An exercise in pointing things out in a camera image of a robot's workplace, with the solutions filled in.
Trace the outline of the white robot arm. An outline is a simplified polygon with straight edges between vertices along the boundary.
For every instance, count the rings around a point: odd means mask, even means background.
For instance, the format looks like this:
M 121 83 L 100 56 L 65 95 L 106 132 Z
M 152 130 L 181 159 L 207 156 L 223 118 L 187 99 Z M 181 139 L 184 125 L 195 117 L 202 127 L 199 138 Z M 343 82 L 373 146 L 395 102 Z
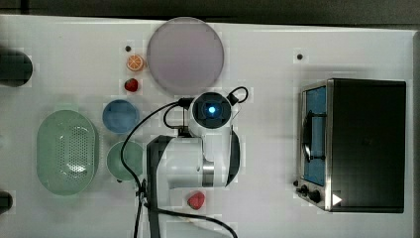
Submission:
M 147 200 L 151 238 L 238 238 L 214 218 L 175 212 L 169 192 L 180 187 L 225 187 L 240 168 L 241 148 L 232 120 L 240 100 L 205 92 L 180 99 L 187 109 L 185 137 L 159 135 L 147 145 Z

